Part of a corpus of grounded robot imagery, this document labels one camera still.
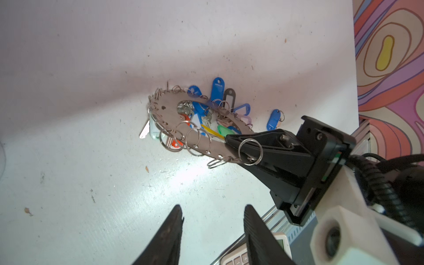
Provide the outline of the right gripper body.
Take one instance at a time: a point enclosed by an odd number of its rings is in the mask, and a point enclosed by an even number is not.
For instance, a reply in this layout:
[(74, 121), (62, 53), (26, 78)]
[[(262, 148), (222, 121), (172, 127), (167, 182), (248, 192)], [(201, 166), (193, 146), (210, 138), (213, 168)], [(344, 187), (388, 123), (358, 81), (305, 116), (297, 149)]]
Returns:
[(293, 149), (274, 166), (278, 176), (271, 196), (293, 225), (303, 226), (356, 145), (350, 134), (315, 118), (304, 121), (290, 139)]

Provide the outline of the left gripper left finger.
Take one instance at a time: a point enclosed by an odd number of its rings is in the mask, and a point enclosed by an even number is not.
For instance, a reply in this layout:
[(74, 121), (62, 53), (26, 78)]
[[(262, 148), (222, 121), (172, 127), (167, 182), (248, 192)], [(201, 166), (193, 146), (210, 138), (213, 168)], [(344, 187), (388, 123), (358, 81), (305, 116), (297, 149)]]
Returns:
[(175, 205), (157, 233), (133, 262), (134, 265), (178, 265), (184, 217), (179, 204)]

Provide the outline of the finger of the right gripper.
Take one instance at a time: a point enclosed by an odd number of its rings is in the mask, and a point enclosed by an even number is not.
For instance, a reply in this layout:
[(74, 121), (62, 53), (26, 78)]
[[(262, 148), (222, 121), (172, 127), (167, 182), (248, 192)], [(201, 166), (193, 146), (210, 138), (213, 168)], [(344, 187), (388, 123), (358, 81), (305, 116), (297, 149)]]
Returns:
[(298, 195), (310, 170), (310, 155), (299, 152), (265, 152), (253, 166), (240, 165), (276, 195)]
[(263, 159), (285, 154), (311, 155), (311, 152), (292, 132), (283, 129), (254, 134), (227, 135), (225, 142), (241, 155), (249, 155), (255, 158), (259, 158), (261, 155)]

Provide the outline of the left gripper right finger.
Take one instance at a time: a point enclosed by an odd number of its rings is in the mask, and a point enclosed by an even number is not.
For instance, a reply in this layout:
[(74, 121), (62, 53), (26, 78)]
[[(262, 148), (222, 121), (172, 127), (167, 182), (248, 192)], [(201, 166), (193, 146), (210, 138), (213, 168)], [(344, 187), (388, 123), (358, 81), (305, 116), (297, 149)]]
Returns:
[(252, 205), (244, 210), (244, 231), (251, 265), (294, 265)]

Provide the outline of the blue tag key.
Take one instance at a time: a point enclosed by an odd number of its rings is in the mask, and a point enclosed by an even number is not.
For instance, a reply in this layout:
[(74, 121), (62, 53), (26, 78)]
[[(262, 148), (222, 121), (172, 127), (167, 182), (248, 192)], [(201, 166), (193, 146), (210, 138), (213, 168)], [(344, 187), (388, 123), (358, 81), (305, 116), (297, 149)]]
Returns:
[(279, 109), (274, 109), (270, 114), (266, 129), (268, 131), (276, 130), (279, 127), (280, 123), (282, 123), (284, 120), (285, 114)]

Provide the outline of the round keyring disc with keys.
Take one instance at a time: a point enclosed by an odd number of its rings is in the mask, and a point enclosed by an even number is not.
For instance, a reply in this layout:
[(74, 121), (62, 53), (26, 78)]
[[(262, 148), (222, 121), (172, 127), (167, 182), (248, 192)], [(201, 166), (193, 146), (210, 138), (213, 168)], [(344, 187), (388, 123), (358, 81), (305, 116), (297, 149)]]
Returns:
[(149, 118), (139, 138), (158, 140), (168, 151), (188, 151), (212, 158), (208, 168), (225, 163), (256, 166), (264, 157), (263, 146), (251, 137), (248, 115), (234, 110), (235, 91), (217, 77), (210, 95), (197, 86), (157, 88), (149, 96)]

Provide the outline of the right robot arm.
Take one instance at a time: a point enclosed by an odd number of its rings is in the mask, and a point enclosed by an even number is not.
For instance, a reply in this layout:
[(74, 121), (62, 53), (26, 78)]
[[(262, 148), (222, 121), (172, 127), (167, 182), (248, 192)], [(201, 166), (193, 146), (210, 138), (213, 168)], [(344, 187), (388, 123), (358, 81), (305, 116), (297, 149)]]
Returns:
[(276, 129), (225, 142), (292, 225), (316, 216), (316, 264), (423, 264), (422, 154), (355, 155), (354, 137), (307, 116), (296, 134)]

